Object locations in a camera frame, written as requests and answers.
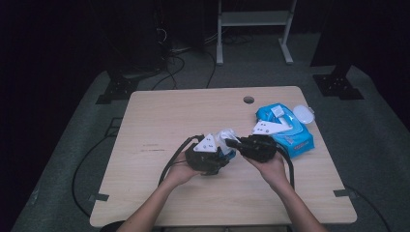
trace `gray carpet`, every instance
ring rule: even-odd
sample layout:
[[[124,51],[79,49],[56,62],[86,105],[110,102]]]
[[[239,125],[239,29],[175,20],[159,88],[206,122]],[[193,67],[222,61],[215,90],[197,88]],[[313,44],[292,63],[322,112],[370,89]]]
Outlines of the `gray carpet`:
[[[316,123],[343,183],[369,200],[392,231],[409,231],[410,133],[378,94],[371,79],[355,67],[347,77],[360,90],[364,100],[341,101],[321,95],[312,75],[330,73],[333,67],[309,66],[318,38],[316,34],[290,35],[288,45],[295,61],[291,66],[284,62],[278,35],[258,35],[250,43],[225,45],[224,65],[216,67],[209,88],[299,86],[315,111]],[[207,50],[216,56],[214,44]],[[190,51],[179,57],[184,59],[185,66],[174,75],[176,87],[205,88],[214,68],[211,56]],[[181,60],[170,59],[168,68],[173,72],[181,65]],[[150,90],[167,75],[162,72],[144,79],[137,90]],[[127,101],[95,104],[108,81],[105,72],[96,76],[55,148],[35,189],[37,194],[27,202],[13,231],[99,231],[75,206],[71,185],[83,157],[104,137],[112,118],[123,117],[127,107]],[[156,90],[172,88],[174,83],[168,78]],[[94,204],[89,198],[99,191],[114,142],[114,137],[105,139],[78,169],[75,194],[88,213]],[[387,231],[381,218],[362,197],[353,198],[352,202],[358,214],[357,221],[348,225],[327,225],[331,231]],[[216,227],[211,231],[223,230]]]

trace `forearm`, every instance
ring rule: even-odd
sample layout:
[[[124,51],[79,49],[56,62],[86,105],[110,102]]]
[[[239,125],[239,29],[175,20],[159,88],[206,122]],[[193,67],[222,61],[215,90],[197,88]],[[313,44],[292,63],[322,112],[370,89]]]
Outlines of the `forearm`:
[[[169,194],[175,187],[166,182],[151,194],[151,196],[135,211],[117,230],[117,232],[145,232],[151,231]]]
[[[282,200],[287,214],[298,232],[327,231],[290,185],[283,185],[276,188],[275,191]]]

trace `blue package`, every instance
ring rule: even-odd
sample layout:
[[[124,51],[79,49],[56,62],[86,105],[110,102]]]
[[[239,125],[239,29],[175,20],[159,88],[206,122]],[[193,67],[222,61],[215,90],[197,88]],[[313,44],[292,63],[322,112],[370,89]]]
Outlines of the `blue package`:
[[[274,140],[286,149],[290,158],[295,158],[303,152],[313,149],[313,135],[311,135],[308,128],[299,122],[293,112],[285,105],[275,103],[263,106],[256,112],[257,119],[272,123],[281,123],[280,119],[277,118],[272,111],[272,108],[277,106],[280,106],[284,112],[281,118],[283,118],[292,129],[272,134],[271,136]]]

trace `dark background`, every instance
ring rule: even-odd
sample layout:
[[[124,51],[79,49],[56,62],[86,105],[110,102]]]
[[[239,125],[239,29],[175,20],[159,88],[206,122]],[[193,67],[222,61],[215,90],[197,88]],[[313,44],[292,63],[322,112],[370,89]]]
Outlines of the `dark background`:
[[[94,78],[112,64],[161,66],[164,48],[152,45],[157,43],[155,31],[141,24],[153,22],[168,30],[169,38],[196,46],[206,33],[216,33],[216,0],[135,1],[140,2],[136,12],[154,8],[152,17],[135,22],[135,32],[124,25],[123,15],[128,14],[114,2],[121,1],[96,1],[94,11],[89,2],[77,0],[0,3],[2,231],[12,228]],[[288,1],[238,3],[243,10],[289,6]],[[223,6],[234,9],[236,1],[224,1]],[[346,51],[409,128],[409,10],[404,1],[299,0],[291,33],[322,32],[313,66],[334,65]],[[196,30],[187,34],[190,28]],[[130,36],[136,37],[135,44]]]

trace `black cable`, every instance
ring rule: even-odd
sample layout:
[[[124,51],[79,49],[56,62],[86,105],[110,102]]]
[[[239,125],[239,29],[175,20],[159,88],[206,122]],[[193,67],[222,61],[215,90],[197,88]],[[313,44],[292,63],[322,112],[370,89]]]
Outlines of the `black cable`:
[[[181,162],[186,162],[186,160],[173,162],[172,165],[177,164],[177,163],[181,163]]]
[[[176,58],[176,59],[178,59],[178,60],[180,60],[180,61],[182,62],[181,68],[179,68],[176,72],[170,73],[168,76],[166,76],[166,77],[162,78],[161,80],[159,80],[159,81],[154,85],[154,87],[151,88],[151,90],[155,90],[155,88],[157,88],[157,86],[158,86],[159,84],[161,84],[161,82],[163,82],[164,80],[168,79],[169,77],[172,77],[172,78],[174,79],[174,76],[173,76],[173,75],[176,74],[176,73],[178,73],[178,72],[180,72],[180,71],[184,68],[184,66],[185,66],[185,61],[184,61],[184,59],[182,59],[181,57],[178,57],[178,56],[173,56],[173,58]]]
[[[212,77],[214,77],[215,69],[217,68],[217,61],[215,61],[214,56],[213,56],[210,52],[207,51],[206,53],[211,56],[212,61],[213,61],[213,63],[214,63],[214,68],[212,69],[211,76],[209,77],[208,83],[206,84],[206,87],[205,87],[206,89],[208,89],[209,84],[211,83]]]
[[[177,87],[177,80],[175,79],[174,74],[169,71],[168,66],[166,66],[166,72],[169,73],[169,75],[170,75],[171,78],[172,78],[172,81],[174,82],[174,86],[172,87],[172,89],[178,89],[178,87]]]
[[[291,158],[289,157],[289,154],[287,152],[285,152],[284,149],[278,147],[278,151],[282,154],[282,156],[284,157],[284,159],[287,162],[287,165],[289,167],[289,179],[290,179],[290,185],[292,186],[293,189],[295,189],[295,171],[293,169],[293,163]]]
[[[116,121],[119,121],[119,120],[123,120],[123,117],[113,117],[112,119],[111,119],[111,123],[109,124],[109,126],[108,126],[108,128],[106,128],[106,130],[105,130],[105,134],[104,134],[104,136],[105,137],[108,137],[108,136],[111,136],[111,137],[116,137],[117,136],[117,134],[111,134],[110,133],[110,130],[111,129],[116,129],[117,131],[119,131],[120,130],[120,125],[118,125],[118,126],[115,126],[114,124],[115,124],[115,122]]]
[[[225,45],[243,45],[253,41],[253,36],[249,35],[250,39],[245,38],[245,36],[230,35],[223,38],[223,44]]]
[[[87,159],[88,156],[90,156],[91,152],[93,152],[94,149],[96,149],[101,143],[103,143],[108,137],[112,137],[114,134],[116,134],[118,132],[118,130],[111,132],[109,135],[106,135],[103,139],[101,139],[97,144],[95,144],[90,150],[88,150],[88,152],[84,155],[84,157],[82,158],[81,162],[78,164],[77,168],[75,169],[75,172],[73,174],[73,181],[72,181],[72,196],[73,196],[73,200],[75,205],[78,207],[78,209],[88,218],[91,216],[90,214],[88,214],[88,212],[86,212],[84,210],[84,208],[81,207],[81,205],[78,203],[78,200],[76,199],[75,196],[75,178],[76,178],[76,174],[79,170],[79,168],[81,167],[82,163]]]
[[[196,136],[189,137],[189,138],[187,138],[187,140],[185,140],[185,142],[178,148],[178,150],[175,152],[175,154],[172,156],[172,158],[169,160],[169,162],[166,164],[165,168],[163,169],[162,174],[160,176],[160,180],[158,182],[158,186],[162,183],[163,179],[165,178],[165,175],[168,172],[168,169],[173,164],[177,163],[177,162],[174,162],[174,161],[177,159],[178,155],[184,150],[184,148],[187,147],[187,145],[190,144],[190,142],[193,139],[196,138],[196,139],[200,140],[201,137],[202,137],[201,135],[196,135]]]
[[[358,194],[360,197],[362,197],[364,199],[365,202],[367,202],[367,204],[374,210],[374,212],[376,212],[376,214],[380,217],[380,219],[383,221],[383,224],[385,225],[387,231],[391,232],[392,229],[390,228],[389,224],[387,223],[386,219],[383,217],[383,215],[380,213],[380,211],[377,209],[377,207],[371,203],[371,201],[369,201],[367,199],[367,197],[365,197],[363,194],[361,194],[359,191],[357,191],[355,188],[348,186],[346,184],[344,184],[346,187],[348,187],[349,189],[353,190],[356,194]]]

